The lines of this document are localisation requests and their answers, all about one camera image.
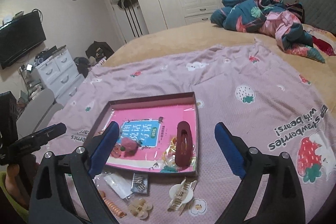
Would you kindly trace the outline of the green sleeve left forearm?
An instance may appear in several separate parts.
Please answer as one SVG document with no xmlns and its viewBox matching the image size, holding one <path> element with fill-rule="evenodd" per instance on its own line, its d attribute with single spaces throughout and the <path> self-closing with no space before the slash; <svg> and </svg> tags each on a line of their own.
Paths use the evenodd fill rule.
<svg viewBox="0 0 336 224">
<path fill-rule="evenodd" d="M 1 223 L 28 223 L 29 211 L 11 197 L 5 178 L 6 172 L 1 171 Z"/>
</svg>

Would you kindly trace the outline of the left hand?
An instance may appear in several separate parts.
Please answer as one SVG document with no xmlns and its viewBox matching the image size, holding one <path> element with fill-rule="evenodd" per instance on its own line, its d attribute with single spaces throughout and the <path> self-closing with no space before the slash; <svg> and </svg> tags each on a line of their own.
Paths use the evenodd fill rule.
<svg viewBox="0 0 336 224">
<path fill-rule="evenodd" d="M 21 165 L 7 166 L 5 188 L 9 195 L 24 209 L 29 208 L 31 191 L 38 168 L 39 164 L 33 154 L 24 156 Z"/>
</svg>

